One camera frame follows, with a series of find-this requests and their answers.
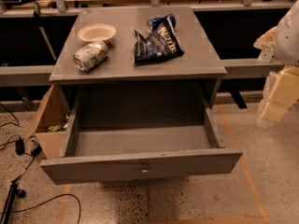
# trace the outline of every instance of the floor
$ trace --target floor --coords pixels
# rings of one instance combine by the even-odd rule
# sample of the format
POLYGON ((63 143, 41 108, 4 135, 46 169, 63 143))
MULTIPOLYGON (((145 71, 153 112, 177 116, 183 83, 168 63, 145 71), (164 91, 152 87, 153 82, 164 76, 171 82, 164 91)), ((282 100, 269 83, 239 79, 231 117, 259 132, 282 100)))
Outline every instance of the floor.
MULTIPOLYGON (((20 127, 0 128, 0 143, 13 134, 23 136, 36 113, 38 102, 24 112, 23 104, 4 103, 18 118, 20 127)), ((40 153, 19 181, 26 191, 16 198, 13 210, 45 202, 60 194, 73 194, 81 206, 79 223, 161 224, 295 224, 299 219, 299 105, 277 126, 256 125, 258 103, 247 109, 236 104, 214 105, 213 113, 227 147, 238 147, 243 156, 228 175, 188 176, 159 180, 88 183, 55 186, 42 171, 40 153)), ((0 125, 14 121, 0 107, 0 125)), ((35 143, 27 142, 30 152, 35 143)), ((15 154, 14 144, 0 150, 0 210, 9 184, 31 161, 15 154)), ((78 202, 63 196, 38 208, 12 213, 9 223, 78 223, 78 202)))

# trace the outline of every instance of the drawer handle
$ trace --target drawer handle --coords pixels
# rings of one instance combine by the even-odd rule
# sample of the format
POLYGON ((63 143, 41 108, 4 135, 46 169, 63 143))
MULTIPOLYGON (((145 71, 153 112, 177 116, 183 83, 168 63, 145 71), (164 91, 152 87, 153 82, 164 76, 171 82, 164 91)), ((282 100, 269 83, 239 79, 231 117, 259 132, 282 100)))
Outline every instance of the drawer handle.
POLYGON ((148 170, 147 166, 146 166, 146 165, 143 165, 141 174, 142 174, 142 175, 148 175, 149 173, 150 173, 150 171, 148 170))

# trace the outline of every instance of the bowl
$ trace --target bowl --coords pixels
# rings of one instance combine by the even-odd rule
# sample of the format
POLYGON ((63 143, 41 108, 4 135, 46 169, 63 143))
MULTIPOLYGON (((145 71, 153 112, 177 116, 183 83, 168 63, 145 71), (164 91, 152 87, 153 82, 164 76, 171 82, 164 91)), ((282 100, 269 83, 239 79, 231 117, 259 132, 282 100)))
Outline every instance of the bowl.
POLYGON ((83 27, 78 31, 78 38, 84 42, 104 41, 109 43, 116 34, 114 26, 97 23, 83 27))

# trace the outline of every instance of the blue can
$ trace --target blue can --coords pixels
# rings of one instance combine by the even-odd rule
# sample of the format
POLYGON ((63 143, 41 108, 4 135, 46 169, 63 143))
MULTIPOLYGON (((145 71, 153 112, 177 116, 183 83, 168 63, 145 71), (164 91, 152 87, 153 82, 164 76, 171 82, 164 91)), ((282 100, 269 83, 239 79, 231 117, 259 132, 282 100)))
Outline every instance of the blue can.
POLYGON ((165 21, 167 18, 170 19, 172 26, 175 28, 176 27, 176 18, 173 14, 168 14, 165 17, 149 19, 147 22, 148 32, 151 33, 153 30, 155 30, 159 26, 159 24, 161 22, 165 21))

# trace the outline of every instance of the gray tabletop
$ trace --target gray tabletop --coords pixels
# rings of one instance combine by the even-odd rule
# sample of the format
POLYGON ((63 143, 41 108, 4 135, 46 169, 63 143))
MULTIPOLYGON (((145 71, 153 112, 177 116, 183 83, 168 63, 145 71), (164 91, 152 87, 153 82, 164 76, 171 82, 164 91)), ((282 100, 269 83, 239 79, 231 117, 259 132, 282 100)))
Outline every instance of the gray tabletop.
POLYGON ((226 74, 222 61, 210 44, 206 33, 189 7, 99 7, 84 8, 64 44, 54 66, 50 82, 60 84, 84 84, 124 80, 189 79, 222 77, 226 74), (133 64, 135 38, 131 28, 144 37, 147 20, 175 15, 176 37, 184 55, 162 63, 133 64), (78 31, 94 23, 115 26, 117 33, 108 45, 109 53, 104 61, 83 72, 73 61, 74 53, 87 45, 78 38, 78 31))

